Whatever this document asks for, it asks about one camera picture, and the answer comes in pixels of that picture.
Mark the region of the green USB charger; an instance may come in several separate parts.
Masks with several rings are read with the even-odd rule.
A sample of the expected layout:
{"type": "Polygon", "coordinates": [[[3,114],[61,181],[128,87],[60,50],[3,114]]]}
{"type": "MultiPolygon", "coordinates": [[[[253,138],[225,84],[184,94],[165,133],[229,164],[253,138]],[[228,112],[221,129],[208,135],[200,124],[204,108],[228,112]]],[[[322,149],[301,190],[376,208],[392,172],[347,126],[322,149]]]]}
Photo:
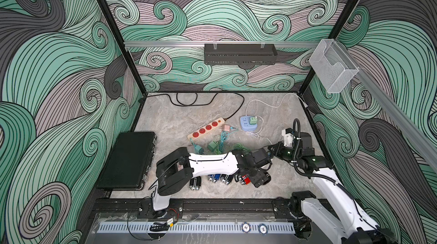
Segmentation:
{"type": "Polygon", "coordinates": [[[212,141],[208,144],[207,148],[211,152],[216,152],[219,149],[219,144],[216,141],[212,141]]]}

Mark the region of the beige power strip red sockets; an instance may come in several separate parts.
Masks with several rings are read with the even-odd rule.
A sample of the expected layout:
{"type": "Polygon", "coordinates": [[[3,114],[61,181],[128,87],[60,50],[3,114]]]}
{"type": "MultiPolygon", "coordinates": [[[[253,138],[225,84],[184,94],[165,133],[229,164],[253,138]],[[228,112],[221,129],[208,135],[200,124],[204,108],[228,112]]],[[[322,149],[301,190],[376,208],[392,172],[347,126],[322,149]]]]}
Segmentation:
{"type": "Polygon", "coordinates": [[[199,129],[191,132],[188,136],[188,140],[196,140],[212,131],[220,130],[221,126],[225,123],[224,118],[217,118],[214,121],[207,123],[206,125],[200,127],[199,129]]]}

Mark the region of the teal USB charger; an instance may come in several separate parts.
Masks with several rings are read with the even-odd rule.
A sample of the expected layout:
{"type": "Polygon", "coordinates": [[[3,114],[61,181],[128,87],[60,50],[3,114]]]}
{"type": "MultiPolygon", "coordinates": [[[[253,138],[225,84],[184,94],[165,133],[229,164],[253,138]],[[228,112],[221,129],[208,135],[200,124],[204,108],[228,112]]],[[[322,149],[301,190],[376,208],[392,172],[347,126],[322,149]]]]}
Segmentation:
{"type": "Polygon", "coordinates": [[[197,155],[203,155],[203,154],[204,154],[204,149],[203,149],[202,146],[200,146],[200,145],[198,145],[198,144],[195,144],[195,145],[193,146],[193,148],[194,148],[194,150],[195,150],[195,154],[197,154],[197,155]]]}

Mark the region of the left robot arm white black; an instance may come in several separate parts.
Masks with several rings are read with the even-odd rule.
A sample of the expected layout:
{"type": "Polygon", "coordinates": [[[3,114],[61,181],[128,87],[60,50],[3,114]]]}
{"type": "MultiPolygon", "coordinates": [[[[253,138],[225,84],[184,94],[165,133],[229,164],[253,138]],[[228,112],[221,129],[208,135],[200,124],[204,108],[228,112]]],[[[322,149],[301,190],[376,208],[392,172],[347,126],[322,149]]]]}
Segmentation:
{"type": "Polygon", "coordinates": [[[152,184],[156,187],[152,196],[153,210],[167,209],[171,196],[199,176],[247,177],[256,188],[265,185],[271,180],[268,170],[273,164],[272,158],[273,155],[264,148],[249,152],[234,149],[222,155],[198,155],[180,147],[157,163],[157,179],[152,184]]]}

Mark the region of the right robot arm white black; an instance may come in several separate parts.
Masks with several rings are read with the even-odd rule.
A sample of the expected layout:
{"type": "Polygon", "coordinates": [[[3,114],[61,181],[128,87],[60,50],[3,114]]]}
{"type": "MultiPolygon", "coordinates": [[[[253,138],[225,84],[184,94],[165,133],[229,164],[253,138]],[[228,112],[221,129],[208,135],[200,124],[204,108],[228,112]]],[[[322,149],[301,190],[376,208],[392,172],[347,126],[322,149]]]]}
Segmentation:
{"type": "Polygon", "coordinates": [[[334,244],[395,244],[389,229],[382,228],[357,203],[337,177],[332,164],[314,153],[311,136],[287,128],[282,141],[269,147],[276,158],[290,164],[295,172],[310,179],[323,193],[318,199],[311,191],[291,195],[291,213],[309,218],[334,244]]]}

